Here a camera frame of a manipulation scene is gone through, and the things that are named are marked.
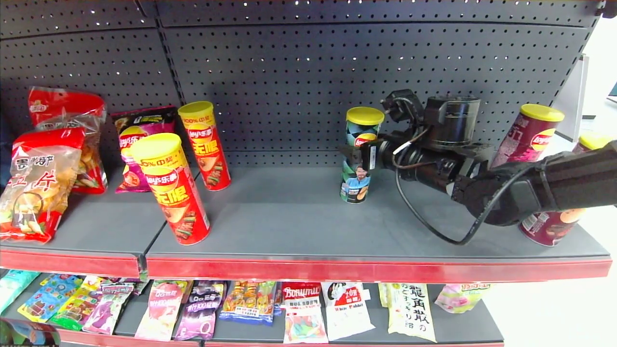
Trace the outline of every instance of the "plastic packaging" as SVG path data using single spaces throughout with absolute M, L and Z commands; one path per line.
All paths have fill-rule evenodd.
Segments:
M 283 283 L 285 335 L 283 343 L 328 343 L 321 315 L 319 283 Z
M 401 333 L 437 343 L 425 284 L 388 283 L 387 297 L 388 333 Z
M 133 143 L 133 158 L 144 173 L 163 214 L 181 245 L 194 245 L 208 236 L 210 222 L 180 137 L 163 133 Z
M 178 318 L 185 281 L 155 280 L 150 289 L 148 308 L 141 318 L 135 338 L 169 341 Z
M 26 289 L 40 272 L 9 270 L 0 278 L 0 313 L 2 313 Z
M 111 335 L 126 301 L 133 292 L 132 283 L 116 283 L 102 288 L 102 295 L 82 330 Z
M 35 86 L 30 88 L 28 107 L 32 124 L 38 130 L 75 127 L 86 130 L 85 145 L 73 191 L 85 194 L 105 193 L 107 176 L 99 155 L 101 127 L 107 117 L 103 99 L 81 91 Z
M 210 340 L 214 334 L 216 311 L 225 295 L 225 284 L 216 281 L 196 281 L 184 306 L 176 340 L 199 337 Z
M 233 281 L 218 318 L 272 325 L 276 282 Z
M 150 191 L 150 186 L 141 168 L 133 158 L 131 146 L 135 141 L 149 135 L 173 133 L 176 115 L 175 106 L 139 109 L 111 115 L 118 132 L 120 154 L 126 163 L 122 172 L 124 181 L 116 189 L 116 193 Z
M 101 282 L 100 277 L 86 276 L 81 286 L 50 321 L 65 329 L 80 331 L 101 298 L 101 294 L 97 292 Z
M 13 145 L 7 188 L 0 197 L 0 240 L 48 242 L 56 234 L 75 183 L 84 129 L 26 133 Z
M 73 275 L 52 275 L 17 312 L 32 322 L 45 323 L 73 295 L 81 282 L 81 278 Z
M 464 283 L 444 285 L 435 304 L 449 313 L 471 310 L 491 288 L 488 283 Z
M 360 282 L 323 282 L 326 322 L 330 341 L 367 332 L 375 328 L 366 308 L 365 291 Z

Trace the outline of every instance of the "candy package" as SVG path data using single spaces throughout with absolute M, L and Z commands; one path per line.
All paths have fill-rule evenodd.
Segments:
M 360 282 L 323 282 L 326 321 L 330 341 L 367 332 L 371 324 L 365 301 L 367 295 Z
M 467 312 L 474 308 L 490 288 L 488 283 L 445 285 L 435 304 L 449 313 Z
M 136 338 L 169 341 L 178 318 L 180 302 L 187 290 L 185 281 L 156 280 L 152 283 L 148 308 L 139 323 Z
M 30 88 L 28 107 L 32 124 L 37 130 L 81 127 L 86 131 L 77 180 L 73 191 L 103 194 L 107 176 L 99 155 L 101 127 L 107 109 L 103 99 L 94 94 L 44 87 Z
M 48 242 L 75 183 L 84 129 L 26 133 L 13 145 L 12 174 L 0 197 L 0 240 Z
M 419 337 L 437 343 L 426 285 L 420 283 L 387 285 L 390 300 L 387 332 Z
M 272 325 L 275 286 L 273 281 L 233 281 L 218 318 Z
M 283 283 L 285 336 L 283 343 L 328 343 L 321 315 L 319 283 Z
M 53 275 L 17 312 L 32 322 L 45 323 L 81 285 L 73 275 Z
M 176 340 L 199 337 L 210 340 L 214 334 L 216 311 L 225 294 L 225 284 L 216 281 L 195 281 L 184 306 Z
M 116 189 L 116 193 L 128 191 L 150 191 L 146 177 L 131 154 L 131 145 L 140 138 L 158 134 L 173 133 L 173 125 L 177 117 L 174 106 L 154 107 L 129 112 L 112 114 L 118 140 L 120 154 L 126 165 L 122 175 L 124 181 Z
M 133 292 L 132 283 L 116 283 L 102 289 L 99 303 L 94 308 L 82 330 L 91 333 L 111 335 L 114 332 L 120 313 Z
M 65 329 L 81 331 L 101 298 L 101 294 L 97 292 L 101 282 L 100 277 L 86 276 L 81 286 L 50 321 Z
M 0 313 L 9 307 L 40 274 L 34 271 L 9 270 L 3 278 L 0 278 Z

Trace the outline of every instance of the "chip bag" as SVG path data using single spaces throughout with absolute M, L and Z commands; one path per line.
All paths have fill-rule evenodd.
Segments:
M 99 155 L 101 127 L 107 117 L 103 99 L 79 91 L 34 86 L 28 95 L 28 109 L 37 130 L 75 127 L 86 130 L 73 191 L 103 194 L 107 189 L 107 176 Z
M 11 180 L 0 196 L 0 240 L 54 237 L 75 183 L 83 128 L 26 133 L 13 144 Z
M 154 107 L 129 112 L 112 114 L 118 140 L 120 154 L 126 163 L 122 175 L 124 181 L 116 189 L 116 193 L 127 191 L 150 191 L 150 186 L 139 165 L 133 159 L 131 146 L 135 141 L 158 133 L 173 133 L 173 125 L 178 110 L 175 106 Z

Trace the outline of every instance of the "potato chip can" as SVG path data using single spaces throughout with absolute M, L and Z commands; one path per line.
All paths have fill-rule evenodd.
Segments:
M 205 187 L 210 191 L 227 188 L 231 177 L 218 137 L 214 105 L 196 101 L 178 109 L 182 124 L 189 135 Z
M 491 167 L 507 162 L 538 160 L 564 117 L 561 111 L 548 106 L 522 105 L 518 117 L 499 146 Z
M 137 140 L 131 152 L 178 242 L 194 245 L 208 236 L 210 222 L 181 144 L 178 135 L 159 133 Z
M 579 154 L 600 149 L 613 139 L 598 133 L 587 132 L 579 137 L 572 153 Z M 535 243 L 555 246 L 578 223 L 586 209 L 569 209 L 557 212 L 534 213 L 524 219 L 518 228 Z
M 359 147 L 365 142 L 377 140 L 379 127 L 384 121 L 385 115 L 380 110 L 372 107 L 353 107 L 347 111 L 347 144 Z M 349 160 L 343 160 L 341 174 L 341 198 L 350 204 L 359 204 L 366 200 L 368 185 L 371 175 L 362 163 L 351 164 Z

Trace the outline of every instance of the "lower shelf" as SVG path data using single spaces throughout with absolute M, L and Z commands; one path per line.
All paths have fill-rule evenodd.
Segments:
M 40 287 L 39 283 L 45 275 L 37 278 L 16 300 L 9 306 L 3 317 L 11 319 L 25 319 L 17 312 L 21 306 L 35 291 Z M 433 322 L 435 325 L 435 336 L 438 344 L 431 343 L 420 338 L 408 337 L 401 334 L 388 334 L 388 311 L 381 307 L 379 303 L 379 293 L 376 284 L 367 284 L 365 288 L 371 292 L 371 300 L 367 302 L 371 322 L 375 329 L 365 333 L 354 335 L 331 342 L 332 345 L 354 345 L 354 346 L 376 346 L 376 345 L 414 345 L 414 346 L 441 346 L 441 347 L 498 347 L 503 346 L 503 337 L 499 332 L 491 314 L 483 302 L 469 312 L 464 314 L 449 314 L 436 305 L 431 305 Z M 429 285 L 429 296 L 434 301 L 441 290 L 441 285 Z M 73 332 L 61 330 L 60 335 L 66 343 L 91 346 L 106 347 L 158 347 L 158 346 L 199 346 L 198 340 L 189 341 L 145 341 L 133 338 L 135 331 L 141 321 L 141 317 L 147 308 L 149 288 L 144 290 L 144 294 L 133 298 L 124 310 L 115 328 L 116 335 L 98 335 L 85 332 Z M 249 325 L 237 322 L 228 322 L 217 319 L 216 330 L 212 341 L 208 341 L 208 346 L 251 346 L 282 344 L 284 335 L 284 317 L 278 316 L 274 319 L 272 327 L 263 325 Z

